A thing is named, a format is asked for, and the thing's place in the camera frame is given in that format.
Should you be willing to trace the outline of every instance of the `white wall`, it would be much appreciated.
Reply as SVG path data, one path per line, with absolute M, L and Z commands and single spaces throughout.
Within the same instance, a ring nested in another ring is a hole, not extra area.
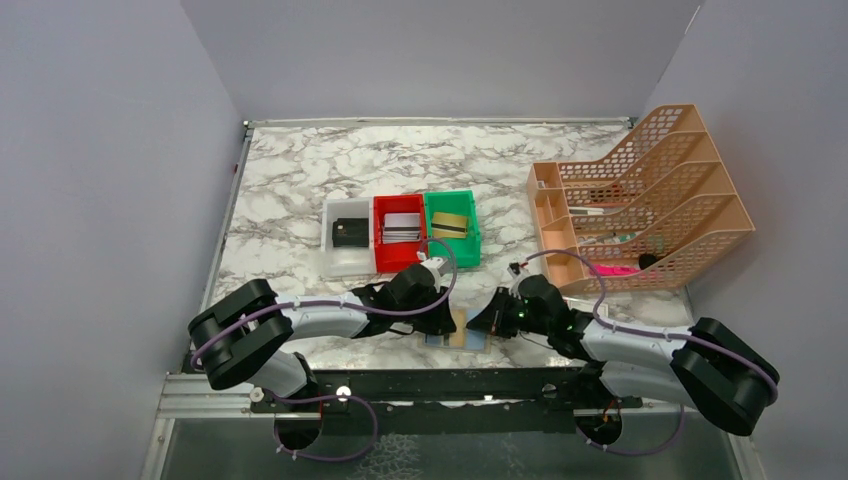
M 177 0 L 0 5 L 0 477 L 138 478 L 241 118 Z
M 707 0 L 647 105 L 698 105 L 758 228 L 691 293 L 782 375 L 772 480 L 848 475 L 846 45 L 845 0 Z
M 182 0 L 252 120 L 640 115 L 701 0 Z

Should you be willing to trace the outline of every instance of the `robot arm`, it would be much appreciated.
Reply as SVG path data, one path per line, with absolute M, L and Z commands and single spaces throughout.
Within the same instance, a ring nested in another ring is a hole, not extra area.
M 440 281 L 448 270 L 444 258 L 424 259 L 389 282 L 337 296 L 277 295 L 267 280 L 251 280 L 189 323 L 198 347 L 192 363 L 202 364 L 215 390 L 246 382 L 284 398 L 314 395 L 308 388 L 308 364 L 302 356 L 279 352 L 283 343 L 322 336 L 365 338 L 387 332 L 396 322 L 431 335 L 453 333 L 447 301 L 426 308 L 448 293 Z M 426 311 L 407 314 L 416 309 Z M 251 314 L 257 318 L 236 327 Z
M 777 371 L 721 322 L 701 318 L 693 327 L 633 329 L 608 318 L 599 321 L 592 313 L 570 309 L 544 276 L 530 275 L 518 264 L 510 269 L 513 285 L 498 288 L 469 329 L 505 338 L 519 331 L 546 335 L 561 355 L 599 364 L 599 379 L 613 397 L 688 405 L 735 435 L 750 435 L 773 403 L 768 379 L 776 385 Z M 705 342 L 736 358 L 705 348 Z

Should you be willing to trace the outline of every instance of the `white marble table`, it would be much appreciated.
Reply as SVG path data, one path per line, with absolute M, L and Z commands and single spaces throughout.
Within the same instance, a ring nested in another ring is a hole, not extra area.
M 451 306 L 482 308 L 495 287 L 507 284 L 507 264 L 537 250 L 524 188 L 530 165 L 594 160 L 626 133 L 624 123 L 258 128 L 213 300 L 253 278 L 266 278 L 275 291 L 296 295 L 341 293 L 376 281 L 319 274 L 325 198 L 471 189 L 483 236 L 482 264 L 461 271 Z M 532 268 L 538 271 L 538 265 Z M 611 294 L 606 304 L 609 315 L 621 321 L 692 322 L 682 292 Z M 569 364 L 520 337 L 494 339 L 488 353 L 470 353 L 421 347 L 418 336 L 325 337 L 287 342 L 283 350 L 303 353 L 319 369 Z

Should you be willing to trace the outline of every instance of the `purple cable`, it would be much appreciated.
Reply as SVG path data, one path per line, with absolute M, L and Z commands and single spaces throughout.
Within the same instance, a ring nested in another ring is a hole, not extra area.
M 300 453 L 300 451 L 289 450 L 288 448 L 286 448 L 283 445 L 282 440 L 280 440 L 280 437 L 277 435 L 277 430 L 274 429 L 274 440 L 277 441 L 277 453 L 286 452 L 289 455 L 292 455 L 293 458 L 303 457 L 303 458 L 308 458 L 309 460 L 316 460 L 316 461 L 319 461 L 319 462 L 341 463 L 341 462 L 348 462 L 350 460 L 355 460 L 355 459 L 365 455 L 372 448 L 374 448 L 374 445 L 377 443 L 377 435 L 379 433 L 378 432 L 379 427 L 378 427 L 378 424 L 377 424 L 377 413 L 374 411 L 374 408 L 371 407 L 371 405 L 363 398 L 360 398 L 360 397 L 357 397 L 357 396 L 354 396 L 354 395 L 322 395 L 320 397 L 304 398 L 302 400 L 292 400 L 292 399 L 280 397 L 270 390 L 266 390 L 266 392 L 268 392 L 272 397 L 274 397 L 275 401 L 280 402 L 280 403 L 284 403 L 284 404 L 288 404 L 288 405 L 303 405 L 305 403 L 323 402 L 325 400 L 336 400 L 336 399 L 341 399 L 341 398 L 353 400 L 354 402 L 362 405 L 363 407 L 365 407 L 366 410 L 368 410 L 368 414 L 371 415 L 371 425 L 373 426 L 373 428 L 371 430 L 371 438 L 368 440 L 368 443 L 364 447 L 362 447 L 359 451 L 357 451 L 355 453 L 351 453 L 350 455 L 344 455 L 342 457 L 324 457 L 324 456 L 321 456 L 321 455 L 313 455 L 311 453 Z
M 598 279 L 598 284 L 600 285 L 601 294 L 598 296 L 598 300 L 595 302 L 595 305 L 592 306 L 592 316 L 595 317 L 595 321 L 597 321 L 598 324 L 600 324 L 602 327 L 613 330 L 613 331 L 629 333 L 631 335 L 637 335 L 637 336 L 640 336 L 640 337 L 663 338 L 663 339 L 666 338 L 666 335 L 663 334 L 663 333 L 649 332 L 649 331 L 646 331 L 646 330 L 640 330 L 638 328 L 631 328 L 631 327 L 613 325 L 612 323 L 609 323 L 606 320 L 604 320 L 603 318 L 601 318 L 601 315 L 598 313 L 598 308 L 600 308 L 601 303 L 603 303 L 604 298 L 606 298 L 606 296 L 607 296 L 607 285 L 606 285 L 606 282 L 604 281 L 603 275 L 601 275 L 600 272 L 598 272 L 598 269 L 596 269 L 595 266 L 592 265 L 592 262 L 590 262 L 586 257 L 584 257 L 584 256 L 582 256 L 578 253 L 574 253 L 574 252 L 570 252 L 568 250 L 556 248 L 556 249 L 542 250 L 541 252 L 536 252 L 536 253 L 528 256 L 526 260 L 529 262 L 530 260 L 533 260 L 536 257 L 541 257 L 541 256 L 548 255 L 548 254 L 551 254 L 551 253 L 563 253 L 563 254 L 568 255 L 570 257 L 576 258 L 577 260 L 580 260 L 580 262 L 583 263 L 583 265 L 586 265 L 586 267 L 589 268 L 589 270 L 592 272 L 592 275 L 594 275 Z M 766 385 L 768 385 L 769 390 L 771 390 L 771 403 L 774 403 L 777 400 L 777 383 L 775 383 L 775 381 L 765 372 L 765 370 L 763 370 L 762 368 L 760 368 L 758 365 L 756 365 L 754 362 L 751 362 L 747 358 L 744 358 L 744 357 L 742 357 L 741 355 L 739 355 L 735 352 L 731 352 L 730 350 L 728 350 L 728 349 L 726 349 L 726 348 L 724 348 L 720 345 L 716 345 L 712 342 L 708 342 L 708 341 L 706 341 L 702 338 L 698 338 L 698 337 L 695 337 L 695 336 L 692 336 L 692 335 L 685 335 L 685 334 L 682 334 L 682 333 L 670 333 L 670 334 L 668 334 L 668 338 L 674 339 L 674 340 L 684 340 L 684 341 L 687 341 L 687 342 L 697 343 L 698 345 L 701 345 L 701 346 L 708 348 L 710 350 L 713 350 L 715 352 L 721 353 L 722 355 L 725 355 L 725 356 L 741 363 L 745 367 L 750 368 L 757 375 L 759 375 L 763 379 L 763 381 L 766 382 Z M 654 453 L 659 453 L 659 452 L 662 452 L 663 450 L 667 449 L 668 447 L 674 445 L 674 443 L 680 438 L 680 435 L 683 432 L 684 414 L 685 414 L 685 412 L 684 412 L 683 406 L 681 405 L 680 406 L 680 421 L 677 424 L 677 430 L 675 430 L 674 435 L 672 435 L 671 438 L 666 440 L 662 445 L 655 447 L 655 448 L 652 448 L 650 450 L 646 450 L 644 452 L 635 452 L 635 451 L 630 451 L 630 450 L 619 450 L 619 449 L 614 449 L 614 448 L 609 448 L 609 447 L 604 449 L 603 445 L 599 445 L 599 444 L 597 444 L 593 441 L 590 441 L 589 445 L 592 445 L 595 448 L 600 448 L 607 453 L 612 453 L 612 454 L 615 454 L 615 455 L 623 455 L 623 456 L 628 456 L 628 457 L 635 457 L 635 456 L 640 456 L 640 455 L 652 455 Z
M 611 453 L 613 455 L 621 455 L 623 457 L 644 457 L 647 455 L 653 455 L 655 453 L 660 453 L 668 447 L 677 443 L 680 440 L 680 435 L 683 434 L 683 425 L 686 423 L 686 412 L 684 410 L 683 405 L 680 406 L 680 418 L 677 420 L 677 429 L 674 430 L 674 433 L 669 437 L 668 440 L 663 442 L 660 445 L 657 445 L 654 448 L 650 448 L 648 450 L 625 450 L 621 448 L 610 448 L 609 446 L 601 445 L 600 443 L 595 442 L 594 440 L 589 440 L 589 437 L 583 433 L 583 430 L 577 429 L 577 433 L 580 434 L 581 437 L 586 439 L 586 443 L 592 447 L 597 448 L 598 450 L 603 450 L 604 453 Z
M 430 242 L 436 242 L 436 243 L 440 244 L 441 246 L 445 247 L 445 250 L 447 250 L 448 255 L 450 255 L 451 267 L 452 267 L 452 270 L 453 270 L 451 272 L 452 273 L 451 283 L 450 283 L 450 285 L 448 285 L 447 291 L 445 291 L 445 293 L 441 297 L 439 297 L 438 300 L 431 303 L 430 305 L 427 305 L 426 307 L 416 308 L 415 310 L 403 310 L 403 311 L 396 312 L 396 311 L 393 311 L 393 310 L 383 310 L 381 308 L 368 307 L 368 306 L 365 306 L 365 305 L 356 305 L 356 304 L 353 304 L 353 303 L 344 303 L 343 304 L 343 303 L 336 301 L 336 300 L 309 300 L 309 301 L 305 301 L 305 302 L 300 302 L 300 307 L 332 307 L 332 306 L 338 306 L 339 308 L 349 308 L 351 310 L 358 310 L 360 312 L 376 313 L 378 315 L 389 315 L 389 316 L 393 316 L 393 317 L 409 317 L 409 316 L 412 316 L 412 315 L 420 315 L 422 313 L 429 312 L 430 310 L 438 307 L 439 305 L 444 303 L 445 300 L 448 299 L 448 296 L 450 296 L 451 292 L 453 291 L 454 285 L 456 285 L 456 277 L 459 274 L 459 271 L 457 270 L 457 265 L 456 265 L 456 255 L 453 253 L 453 250 L 451 250 L 451 248 L 448 246 L 448 244 L 444 240 L 439 239 L 439 238 L 432 238 L 432 237 L 431 238 L 425 238 L 421 242 L 421 246 L 418 247 L 418 251 L 423 251 L 424 246 L 427 245 Z M 256 320 L 257 318 L 262 317 L 263 315 L 267 315 L 271 312 L 276 312 L 278 310 L 286 310 L 286 309 L 289 309 L 289 308 L 292 308 L 292 307 L 294 307 L 293 302 L 278 303 L 276 305 L 271 305 L 269 307 L 265 307 L 263 309 L 257 310 L 255 312 L 251 313 L 250 315 L 247 315 L 247 316 L 239 319 L 238 321 L 236 321 L 235 323 L 233 323 L 229 327 L 222 330 L 221 333 L 210 338 L 206 343 L 204 343 L 197 350 L 195 350 L 194 354 L 191 356 L 191 366 L 192 366 L 192 368 L 194 368 L 195 370 L 202 370 L 200 363 L 198 362 L 200 360 L 200 357 L 202 357 L 204 353 L 206 353 L 210 348 L 212 348 L 212 345 L 221 341 L 222 338 L 233 333 L 234 331 L 238 330 L 239 328 L 245 326 L 247 323 L 252 322 L 252 321 Z

